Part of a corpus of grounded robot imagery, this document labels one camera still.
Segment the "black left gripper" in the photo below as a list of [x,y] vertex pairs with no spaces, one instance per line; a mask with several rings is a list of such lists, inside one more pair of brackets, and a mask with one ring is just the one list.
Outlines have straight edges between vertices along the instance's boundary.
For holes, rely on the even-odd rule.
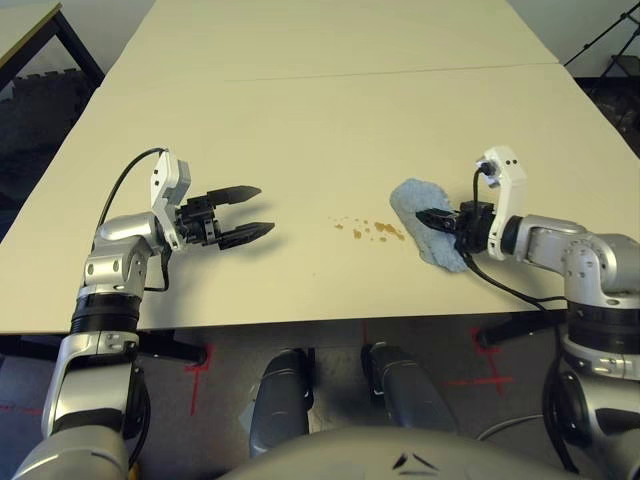
[[188,244],[202,246],[217,244],[220,250],[253,242],[269,233],[275,224],[251,222],[222,232],[214,210],[219,205],[246,202],[260,193],[260,188],[239,185],[208,191],[205,195],[189,198],[176,211],[176,229]]

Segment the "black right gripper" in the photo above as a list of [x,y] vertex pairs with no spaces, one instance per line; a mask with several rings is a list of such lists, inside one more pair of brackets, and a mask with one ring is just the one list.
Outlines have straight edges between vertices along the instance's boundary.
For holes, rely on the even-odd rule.
[[431,208],[416,212],[426,227],[444,233],[455,233],[455,249],[459,254],[477,254],[487,249],[495,206],[489,202],[462,202],[456,212]]

